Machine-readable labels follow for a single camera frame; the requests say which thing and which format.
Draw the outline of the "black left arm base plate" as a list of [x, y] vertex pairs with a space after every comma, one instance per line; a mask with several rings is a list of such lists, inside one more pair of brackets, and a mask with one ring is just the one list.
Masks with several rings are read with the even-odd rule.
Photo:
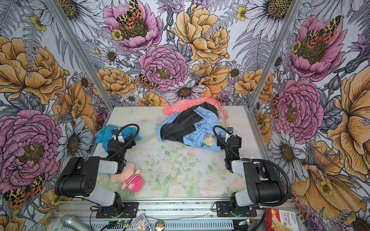
[[138, 202], [114, 202], [113, 205], [102, 207], [96, 218], [134, 218], [138, 211]]

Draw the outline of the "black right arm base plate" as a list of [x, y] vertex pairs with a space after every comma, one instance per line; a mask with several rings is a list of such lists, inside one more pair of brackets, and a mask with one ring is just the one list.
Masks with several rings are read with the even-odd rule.
[[215, 212], [218, 217], [230, 218], [230, 217], [256, 217], [257, 212], [255, 209], [249, 206], [240, 207], [235, 201], [217, 201], [215, 202]]

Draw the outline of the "teal cloth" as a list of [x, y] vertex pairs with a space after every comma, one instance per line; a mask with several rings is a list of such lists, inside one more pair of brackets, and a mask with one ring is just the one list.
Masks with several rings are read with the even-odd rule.
[[[107, 125], [101, 130], [99, 130], [94, 136], [96, 137], [96, 143], [102, 143], [102, 147], [108, 152], [108, 143], [111, 139], [116, 139], [117, 132], [121, 129], [121, 127], [117, 127], [114, 125]], [[127, 142], [130, 139], [130, 136], [135, 135], [137, 132], [137, 128], [135, 126], [129, 126], [124, 128], [120, 135], [118, 136], [118, 140], [120, 142]]]

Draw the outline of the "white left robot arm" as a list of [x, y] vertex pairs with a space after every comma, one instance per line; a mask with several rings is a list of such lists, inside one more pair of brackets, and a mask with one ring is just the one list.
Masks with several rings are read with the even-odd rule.
[[123, 128], [114, 131], [115, 137], [108, 143], [107, 157], [71, 158], [55, 183], [55, 194], [94, 203], [103, 215], [121, 216], [125, 209], [120, 194], [98, 185], [96, 180], [98, 175], [110, 175], [111, 181], [121, 183], [125, 190], [139, 175], [140, 171], [135, 170], [134, 164], [125, 160], [127, 149], [136, 145], [135, 138], [139, 133], [130, 134], [128, 140], [121, 140], [122, 131]]

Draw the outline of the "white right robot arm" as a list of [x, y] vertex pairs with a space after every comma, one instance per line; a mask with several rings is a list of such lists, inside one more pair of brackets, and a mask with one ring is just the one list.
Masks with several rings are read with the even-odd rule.
[[222, 206], [224, 213], [233, 216], [253, 214], [253, 210], [283, 205], [291, 193], [291, 182], [287, 173], [277, 164], [256, 158], [241, 158], [239, 149], [242, 138], [235, 135], [233, 128], [214, 126], [217, 146], [225, 151], [225, 168], [234, 174], [243, 174], [246, 189], [233, 192], [229, 204]]

